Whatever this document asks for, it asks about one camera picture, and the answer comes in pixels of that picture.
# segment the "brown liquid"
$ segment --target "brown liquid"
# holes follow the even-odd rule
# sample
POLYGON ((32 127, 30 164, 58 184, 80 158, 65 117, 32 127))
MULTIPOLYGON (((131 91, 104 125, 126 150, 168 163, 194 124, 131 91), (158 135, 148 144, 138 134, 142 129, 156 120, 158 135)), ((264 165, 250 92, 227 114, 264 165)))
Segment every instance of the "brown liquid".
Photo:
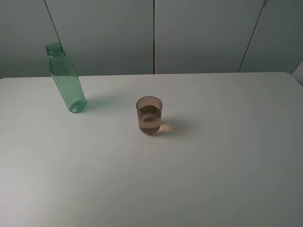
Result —
POLYGON ((139 128, 147 135, 155 134, 161 126, 161 111, 153 105, 146 105, 140 109, 139 128))

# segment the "bottle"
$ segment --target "bottle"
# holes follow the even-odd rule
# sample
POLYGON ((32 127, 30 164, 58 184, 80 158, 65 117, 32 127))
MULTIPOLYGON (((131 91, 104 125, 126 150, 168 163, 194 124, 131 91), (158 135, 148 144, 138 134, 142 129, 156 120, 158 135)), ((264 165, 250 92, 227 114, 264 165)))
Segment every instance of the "bottle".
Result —
POLYGON ((77 70, 60 43, 48 44, 49 69, 57 88, 72 113, 81 112, 87 105, 77 70))

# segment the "table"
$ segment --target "table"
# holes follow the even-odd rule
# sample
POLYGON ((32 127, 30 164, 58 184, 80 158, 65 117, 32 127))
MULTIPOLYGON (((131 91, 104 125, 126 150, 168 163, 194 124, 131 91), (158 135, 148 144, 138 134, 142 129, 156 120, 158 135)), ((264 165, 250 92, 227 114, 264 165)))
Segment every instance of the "table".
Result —
POLYGON ((303 226, 303 88, 286 73, 0 80, 1 227, 303 226), (136 101, 163 102, 162 133, 136 101))

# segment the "white table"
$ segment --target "white table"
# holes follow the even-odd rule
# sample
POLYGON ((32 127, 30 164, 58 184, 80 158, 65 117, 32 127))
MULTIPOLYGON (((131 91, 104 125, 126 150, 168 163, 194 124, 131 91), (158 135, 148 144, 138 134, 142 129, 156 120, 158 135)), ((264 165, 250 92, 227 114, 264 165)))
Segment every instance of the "white table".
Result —
POLYGON ((303 226, 303 88, 286 73, 0 80, 1 227, 303 226), (164 132, 135 104, 163 102, 164 132))

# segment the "cabinet door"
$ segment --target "cabinet door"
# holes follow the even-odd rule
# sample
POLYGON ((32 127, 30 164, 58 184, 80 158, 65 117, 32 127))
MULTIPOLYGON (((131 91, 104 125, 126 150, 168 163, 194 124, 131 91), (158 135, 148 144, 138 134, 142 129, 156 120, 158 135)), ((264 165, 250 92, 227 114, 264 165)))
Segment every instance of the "cabinet door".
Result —
POLYGON ((155 73, 238 72, 264 0, 155 0, 155 73))
POLYGON ((50 76, 45 46, 58 42, 43 0, 2 0, 0 78, 50 76))
POLYGON ((152 0, 46 0, 80 75, 153 73, 152 0))
POLYGON ((241 72, 293 73, 303 60, 303 1, 267 0, 241 72))

